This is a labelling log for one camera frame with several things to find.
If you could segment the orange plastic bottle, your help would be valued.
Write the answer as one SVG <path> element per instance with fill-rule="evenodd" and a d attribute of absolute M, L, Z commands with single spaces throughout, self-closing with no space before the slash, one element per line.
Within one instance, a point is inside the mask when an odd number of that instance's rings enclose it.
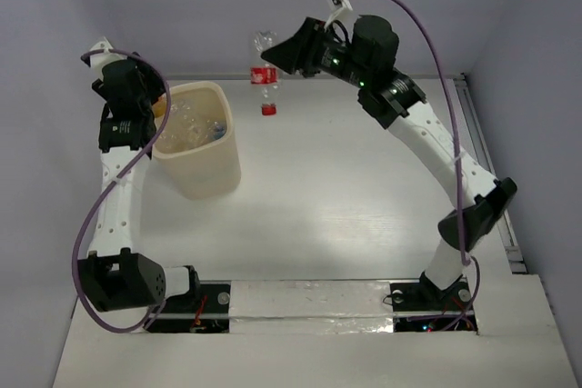
<path fill-rule="evenodd" d="M 166 113 L 167 99 L 166 95 L 161 95 L 153 104 L 152 109 L 155 118 L 163 117 Z"/>

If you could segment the aluminium side rail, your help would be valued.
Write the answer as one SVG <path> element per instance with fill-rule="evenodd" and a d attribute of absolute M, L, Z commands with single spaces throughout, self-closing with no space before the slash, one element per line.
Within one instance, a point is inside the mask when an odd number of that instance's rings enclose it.
<path fill-rule="evenodd" d="M 479 123 L 477 110 L 469 90 L 467 75 L 461 74 L 460 76 L 455 77 L 453 83 L 462 118 L 459 122 L 462 145 L 475 158 L 481 167 L 489 171 L 491 174 L 495 174 L 496 171 L 487 149 L 486 139 Z M 528 274 L 527 265 L 518 245 L 508 211 L 505 211 L 497 220 L 497 223 L 490 234 L 498 236 L 500 242 L 503 244 L 511 273 L 522 275 Z"/>

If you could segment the silver tape strip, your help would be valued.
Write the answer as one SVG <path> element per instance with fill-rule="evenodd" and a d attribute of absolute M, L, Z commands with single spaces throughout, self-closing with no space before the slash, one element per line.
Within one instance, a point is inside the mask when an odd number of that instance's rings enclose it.
<path fill-rule="evenodd" d="M 235 281 L 229 303 L 233 334 L 392 333 L 383 303 L 388 281 Z"/>

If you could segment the cream plastic bin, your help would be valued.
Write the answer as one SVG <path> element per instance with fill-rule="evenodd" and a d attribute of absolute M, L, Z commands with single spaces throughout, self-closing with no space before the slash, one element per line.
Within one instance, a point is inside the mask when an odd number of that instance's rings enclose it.
<path fill-rule="evenodd" d="M 241 180 L 234 120 L 223 89 L 202 81 L 170 88 L 169 120 L 153 154 L 177 191 L 190 200 L 235 190 Z M 227 126 L 217 141 L 207 138 L 207 123 Z"/>

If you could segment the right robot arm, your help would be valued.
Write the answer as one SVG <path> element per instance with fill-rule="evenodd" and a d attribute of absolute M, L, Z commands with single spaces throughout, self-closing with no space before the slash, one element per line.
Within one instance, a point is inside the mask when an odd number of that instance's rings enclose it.
<path fill-rule="evenodd" d="M 454 209 L 438 223 L 441 240 L 418 286 L 420 301 L 438 308 L 461 278 L 461 256 L 490 233 L 517 185 L 482 168 L 442 125 L 420 87 L 396 69 L 398 45 L 391 24 L 376 15 L 358 17 L 348 41 L 340 40 L 332 26 L 308 17 L 294 35 L 261 57 L 291 75 L 327 73 L 357 87 L 364 111 L 407 146 L 444 189 Z"/>

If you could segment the dark blue label bottle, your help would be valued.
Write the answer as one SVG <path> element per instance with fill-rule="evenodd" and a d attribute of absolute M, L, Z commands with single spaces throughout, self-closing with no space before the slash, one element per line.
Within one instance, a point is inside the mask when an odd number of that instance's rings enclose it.
<path fill-rule="evenodd" d="M 219 121 L 209 121 L 207 123 L 207 138 L 210 141 L 217 141 L 221 139 L 227 132 L 225 123 Z"/>

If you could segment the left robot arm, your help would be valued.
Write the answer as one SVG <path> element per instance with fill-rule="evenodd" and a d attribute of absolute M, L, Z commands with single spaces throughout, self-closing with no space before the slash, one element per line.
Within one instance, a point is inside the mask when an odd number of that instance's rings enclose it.
<path fill-rule="evenodd" d="M 194 267 L 165 268 L 137 249 L 149 143 L 156 135 L 153 105 L 164 84 L 150 67 L 126 58 L 103 66 L 92 87 L 105 100 L 98 136 L 105 198 L 87 254 L 75 259 L 81 291 L 99 312 L 164 300 L 190 311 L 202 298 Z"/>

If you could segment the red label clear bottle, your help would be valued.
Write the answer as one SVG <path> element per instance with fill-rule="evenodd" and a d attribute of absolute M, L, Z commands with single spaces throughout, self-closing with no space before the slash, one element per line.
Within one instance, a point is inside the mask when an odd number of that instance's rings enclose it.
<path fill-rule="evenodd" d="M 262 58 L 262 54 L 276 44 L 276 33 L 270 30 L 255 31 L 250 43 L 250 84 L 260 100 L 263 116 L 276 115 L 280 95 L 279 72 Z"/>

